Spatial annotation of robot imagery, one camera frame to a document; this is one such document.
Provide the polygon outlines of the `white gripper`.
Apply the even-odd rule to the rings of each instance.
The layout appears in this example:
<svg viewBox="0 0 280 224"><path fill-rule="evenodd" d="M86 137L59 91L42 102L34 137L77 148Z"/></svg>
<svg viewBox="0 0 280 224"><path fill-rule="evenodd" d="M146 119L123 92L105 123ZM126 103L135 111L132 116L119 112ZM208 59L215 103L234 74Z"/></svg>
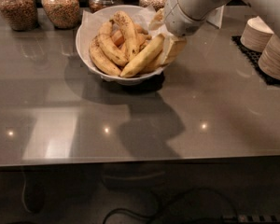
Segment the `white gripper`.
<svg viewBox="0 0 280 224"><path fill-rule="evenodd" d="M160 8L148 25L150 31L166 26L173 35L166 36L161 52L161 64L171 63L187 45L185 37L194 35L204 24L204 20L196 21L190 18L181 8L178 0L167 0L164 10Z"/></svg>

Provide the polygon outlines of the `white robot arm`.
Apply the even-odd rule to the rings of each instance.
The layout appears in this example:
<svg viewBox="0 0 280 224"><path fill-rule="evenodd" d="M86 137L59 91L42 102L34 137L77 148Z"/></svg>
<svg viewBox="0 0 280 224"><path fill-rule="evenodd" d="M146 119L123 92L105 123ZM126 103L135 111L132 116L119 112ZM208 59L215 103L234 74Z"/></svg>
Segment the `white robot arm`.
<svg viewBox="0 0 280 224"><path fill-rule="evenodd" d="M167 0L161 23L176 36L195 34L204 24L207 15L231 0ZM241 0L280 38L280 0Z"/></svg>

